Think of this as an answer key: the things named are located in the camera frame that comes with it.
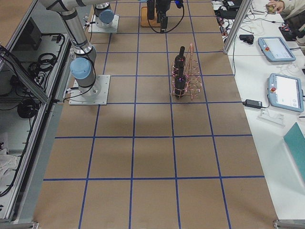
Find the person's hand with phone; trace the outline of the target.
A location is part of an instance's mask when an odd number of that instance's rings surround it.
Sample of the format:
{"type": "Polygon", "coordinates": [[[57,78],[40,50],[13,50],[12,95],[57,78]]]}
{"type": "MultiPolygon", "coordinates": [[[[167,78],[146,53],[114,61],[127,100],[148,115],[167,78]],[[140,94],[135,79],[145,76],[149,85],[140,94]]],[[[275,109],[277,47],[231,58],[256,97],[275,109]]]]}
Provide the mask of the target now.
{"type": "Polygon", "coordinates": [[[271,0],[267,3],[267,6],[272,6],[272,12],[281,13],[285,9],[285,3],[281,0],[271,0]]]}

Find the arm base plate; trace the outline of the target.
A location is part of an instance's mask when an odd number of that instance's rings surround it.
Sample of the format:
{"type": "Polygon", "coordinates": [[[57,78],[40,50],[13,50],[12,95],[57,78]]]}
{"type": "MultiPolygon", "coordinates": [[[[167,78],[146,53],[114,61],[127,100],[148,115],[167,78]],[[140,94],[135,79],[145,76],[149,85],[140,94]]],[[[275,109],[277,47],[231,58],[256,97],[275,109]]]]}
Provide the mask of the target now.
{"type": "Polygon", "coordinates": [[[100,19],[96,22],[96,16],[91,17],[92,24],[89,26],[88,32],[92,33],[117,33],[119,24],[119,15],[114,15],[112,22],[103,23],[100,19]]]}
{"type": "Polygon", "coordinates": [[[69,105],[107,105],[110,80],[110,75],[97,75],[95,84],[88,92],[88,89],[78,88],[74,80],[73,87],[77,89],[72,90],[69,105]]]}

